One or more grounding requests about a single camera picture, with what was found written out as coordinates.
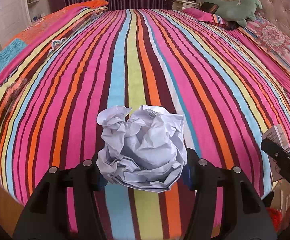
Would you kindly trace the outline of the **orange patterned quilt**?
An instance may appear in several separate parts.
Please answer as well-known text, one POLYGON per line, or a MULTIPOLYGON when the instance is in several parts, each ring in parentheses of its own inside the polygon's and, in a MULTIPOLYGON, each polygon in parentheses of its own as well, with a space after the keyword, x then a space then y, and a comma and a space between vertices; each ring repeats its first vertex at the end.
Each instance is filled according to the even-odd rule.
POLYGON ((109 4, 105 0, 91 0, 87 2, 74 3, 68 5, 63 9, 48 14, 29 27, 15 35, 9 40, 0 51, 0 72, 33 40, 35 40, 39 35, 44 33, 48 27, 59 20, 61 20, 68 12, 76 9, 78 7, 91 7, 92 9, 97 9, 100 7, 107 7, 109 4))

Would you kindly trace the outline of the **white bedside table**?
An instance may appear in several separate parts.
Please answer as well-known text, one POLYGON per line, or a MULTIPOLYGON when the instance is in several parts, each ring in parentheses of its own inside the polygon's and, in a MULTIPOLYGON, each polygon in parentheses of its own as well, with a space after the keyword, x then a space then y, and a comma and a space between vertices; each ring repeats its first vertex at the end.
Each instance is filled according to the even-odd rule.
POLYGON ((200 8, 200 5, 195 2, 182 1, 182 0, 173 0, 172 9, 177 11, 183 11, 187 8, 200 8))

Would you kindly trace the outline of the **small white pink box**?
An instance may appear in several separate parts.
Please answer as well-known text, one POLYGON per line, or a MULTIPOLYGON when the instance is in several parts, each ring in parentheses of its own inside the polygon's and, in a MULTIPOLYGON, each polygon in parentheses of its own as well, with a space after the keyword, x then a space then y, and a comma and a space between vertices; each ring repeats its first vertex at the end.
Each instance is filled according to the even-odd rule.
POLYGON ((287 136, 285 135, 281 124, 269 128, 261 138, 261 149, 269 157, 272 181, 275 183, 283 178, 279 173, 280 168, 277 165, 276 158, 282 151, 285 151, 290 155, 290 144, 287 141, 287 136))

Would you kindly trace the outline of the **striped colourful bed cover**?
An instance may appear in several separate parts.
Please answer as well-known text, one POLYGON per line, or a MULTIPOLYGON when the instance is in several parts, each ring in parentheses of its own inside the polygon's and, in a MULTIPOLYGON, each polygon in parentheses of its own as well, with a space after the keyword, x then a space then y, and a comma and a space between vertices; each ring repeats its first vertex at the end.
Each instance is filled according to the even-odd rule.
POLYGON ((50 166, 92 158, 97 115, 116 105, 183 115, 188 147, 266 196, 261 136, 280 124, 290 143, 290 60, 179 11, 73 8, 0 72, 0 185, 24 204, 50 166))

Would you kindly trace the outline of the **green plush dinosaur toy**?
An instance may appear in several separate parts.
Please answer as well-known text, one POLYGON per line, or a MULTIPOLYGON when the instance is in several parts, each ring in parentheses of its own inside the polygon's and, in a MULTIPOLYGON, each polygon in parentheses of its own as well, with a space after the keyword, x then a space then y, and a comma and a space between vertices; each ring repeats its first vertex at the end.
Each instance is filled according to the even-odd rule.
POLYGON ((202 3, 208 2, 218 5, 215 14, 226 21, 236 22, 241 27, 247 26, 247 20, 255 21, 255 12, 262 10, 260 0, 201 0, 202 3))

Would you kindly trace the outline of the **pink patterned pillow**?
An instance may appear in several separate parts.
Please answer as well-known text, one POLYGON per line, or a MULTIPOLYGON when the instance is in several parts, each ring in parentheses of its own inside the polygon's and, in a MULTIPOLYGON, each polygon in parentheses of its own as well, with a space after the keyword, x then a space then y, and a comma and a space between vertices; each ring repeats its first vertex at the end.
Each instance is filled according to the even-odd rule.
POLYGON ((182 12, 184 12, 185 14, 188 14, 189 16, 192 16, 199 22, 205 22, 211 25, 215 25, 215 26, 227 29, 227 30, 232 30, 233 27, 235 27, 233 23, 230 23, 224 20, 220 16, 216 14, 212 14, 210 12, 204 12, 198 8, 190 7, 190 8, 184 9, 182 12))

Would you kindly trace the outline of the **red fluffy rug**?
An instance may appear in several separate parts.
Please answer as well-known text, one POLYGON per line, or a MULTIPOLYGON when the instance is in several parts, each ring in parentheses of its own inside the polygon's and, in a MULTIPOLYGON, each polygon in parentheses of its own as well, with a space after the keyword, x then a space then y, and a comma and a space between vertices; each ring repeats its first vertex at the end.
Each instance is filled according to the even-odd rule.
POLYGON ((280 229, 281 221, 283 219, 283 215, 279 210, 273 209, 271 207, 267 207, 266 210, 271 218, 275 231, 278 232, 280 229))

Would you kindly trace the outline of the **white paper ball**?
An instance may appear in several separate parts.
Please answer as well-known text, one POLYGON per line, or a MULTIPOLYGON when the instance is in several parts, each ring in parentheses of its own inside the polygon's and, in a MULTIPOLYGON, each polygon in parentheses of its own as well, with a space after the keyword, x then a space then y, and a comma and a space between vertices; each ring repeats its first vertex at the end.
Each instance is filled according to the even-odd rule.
POLYGON ((96 164, 113 184, 161 193, 169 191, 187 164, 183 115, 159 106, 107 108, 97 116, 104 147, 96 164))

